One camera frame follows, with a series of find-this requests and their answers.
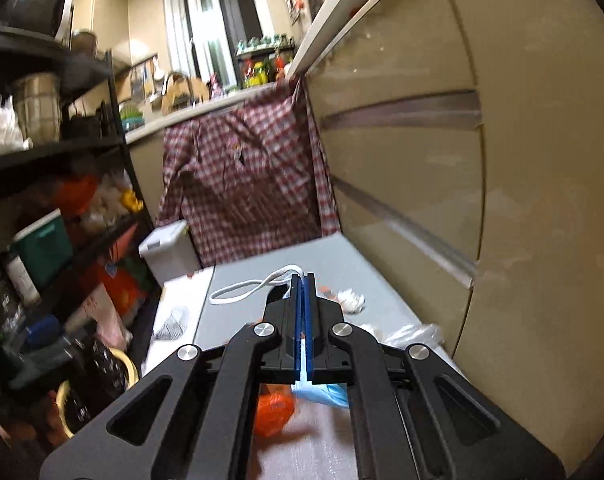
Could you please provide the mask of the steel pot on shelf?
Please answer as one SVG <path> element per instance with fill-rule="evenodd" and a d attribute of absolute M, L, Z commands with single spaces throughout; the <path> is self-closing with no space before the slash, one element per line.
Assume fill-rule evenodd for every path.
<path fill-rule="evenodd" d="M 24 137 L 40 146 L 61 136 L 60 81 L 55 73 L 38 73 L 12 84 L 14 110 Z"/>

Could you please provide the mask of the clear plastic wrapper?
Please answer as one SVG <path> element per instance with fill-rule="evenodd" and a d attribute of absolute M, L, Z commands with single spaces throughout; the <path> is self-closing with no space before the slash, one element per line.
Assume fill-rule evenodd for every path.
<path fill-rule="evenodd" d="M 359 327 L 374 336 L 375 340 L 381 344 L 402 350 L 409 344 L 424 344 L 433 349 L 444 344 L 441 329 L 435 324 L 408 324 L 387 336 L 384 336 L 379 328 L 371 324 L 360 324 Z"/>

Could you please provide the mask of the crumpled white tissue ball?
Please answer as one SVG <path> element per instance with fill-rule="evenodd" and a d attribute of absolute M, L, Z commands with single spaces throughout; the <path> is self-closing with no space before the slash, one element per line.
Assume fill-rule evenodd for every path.
<path fill-rule="evenodd" d="M 347 315 L 357 315 L 365 309 L 366 298 L 357 294 L 353 289 L 340 290 L 337 293 L 337 301 L 342 311 Z"/>

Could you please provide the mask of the red plaid shirt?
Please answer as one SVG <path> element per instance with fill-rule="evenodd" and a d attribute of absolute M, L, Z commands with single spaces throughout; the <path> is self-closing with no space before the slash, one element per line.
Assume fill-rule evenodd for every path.
<path fill-rule="evenodd" d="M 163 134 L 157 225 L 188 223 L 203 266 L 341 230 L 327 158 L 302 81 Z"/>

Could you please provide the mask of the green plastic storage box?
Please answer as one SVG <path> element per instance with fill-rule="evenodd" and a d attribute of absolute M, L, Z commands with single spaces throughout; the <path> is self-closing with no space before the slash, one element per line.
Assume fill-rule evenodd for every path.
<path fill-rule="evenodd" d="M 12 247 L 37 288 L 44 287 L 73 256 L 73 246 L 60 209 L 17 232 Z"/>

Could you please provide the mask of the yellow rimmed trash bin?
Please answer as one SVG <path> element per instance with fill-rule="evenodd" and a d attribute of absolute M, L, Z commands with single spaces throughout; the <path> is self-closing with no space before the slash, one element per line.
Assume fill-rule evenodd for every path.
<path fill-rule="evenodd" d="M 81 351 L 70 380 L 56 392 L 65 437 L 73 438 L 138 380 L 137 366 L 124 351 L 94 340 Z"/>

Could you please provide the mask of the white lidded plastic bin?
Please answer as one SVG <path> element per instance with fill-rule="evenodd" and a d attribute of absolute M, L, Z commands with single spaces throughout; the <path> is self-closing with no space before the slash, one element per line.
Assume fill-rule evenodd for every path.
<path fill-rule="evenodd" d="M 186 220 L 154 229 L 139 245 L 138 252 L 160 285 L 201 268 Z"/>

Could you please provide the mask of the black metal shelving rack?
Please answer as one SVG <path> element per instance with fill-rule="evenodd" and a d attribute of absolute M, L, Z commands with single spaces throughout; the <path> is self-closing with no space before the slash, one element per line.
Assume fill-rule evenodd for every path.
<path fill-rule="evenodd" d="M 126 352 L 135 362 L 149 348 L 160 287 L 139 256 L 151 231 L 118 117 L 111 53 L 89 56 L 27 32 L 0 27 L 0 108 L 14 110 L 12 84 L 38 73 L 60 81 L 61 136 L 0 138 L 0 413 L 24 412 L 72 375 L 81 346 L 98 339 L 90 321 L 68 334 L 64 324 L 103 284 L 132 333 Z M 25 306 L 6 263 L 17 255 L 13 237 L 60 209 L 73 256 Z"/>

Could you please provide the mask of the white paper with drawing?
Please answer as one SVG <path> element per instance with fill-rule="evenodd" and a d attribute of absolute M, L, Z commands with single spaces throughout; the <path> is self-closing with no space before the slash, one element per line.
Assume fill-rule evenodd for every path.
<path fill-rule="evenodd" d="M 195 340 L 213 273 L 210 266 L 164 284 L 141 376 L 148 375 L 179 347 Z"/>

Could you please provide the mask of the orange plastic bag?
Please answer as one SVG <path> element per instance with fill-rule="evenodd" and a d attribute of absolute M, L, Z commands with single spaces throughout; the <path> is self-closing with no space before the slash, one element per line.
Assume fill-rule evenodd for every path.
<path fill-rule="evenodd" d="M 254 417 L 255 436 L 261 438 L 277 436 L 294 412 L 295 401 L 289 385 L 261 385 Z"/>

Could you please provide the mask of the pink white plastic bag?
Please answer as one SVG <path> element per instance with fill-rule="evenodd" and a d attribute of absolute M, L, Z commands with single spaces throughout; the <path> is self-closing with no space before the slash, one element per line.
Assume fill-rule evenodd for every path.
<path fill-rule="evenodd" d="M 96 336 L 104 346 L 120 351 L 128 348 L 132 333 L 125 327 L 103 284 L 96 286 L 70 315 L 64 324 L 64 330 L 68 334 L 75 333 L 90 321 L 96 322 Z"/>

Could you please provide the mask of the white label bottle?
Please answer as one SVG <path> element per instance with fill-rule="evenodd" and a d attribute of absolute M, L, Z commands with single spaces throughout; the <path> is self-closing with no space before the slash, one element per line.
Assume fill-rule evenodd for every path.
<path fill-rule="evenodd" d="M 38 304 L 39 292 L 19 255 L 10 255 L 6 263 L 6 273 L 25 306 Z"/>

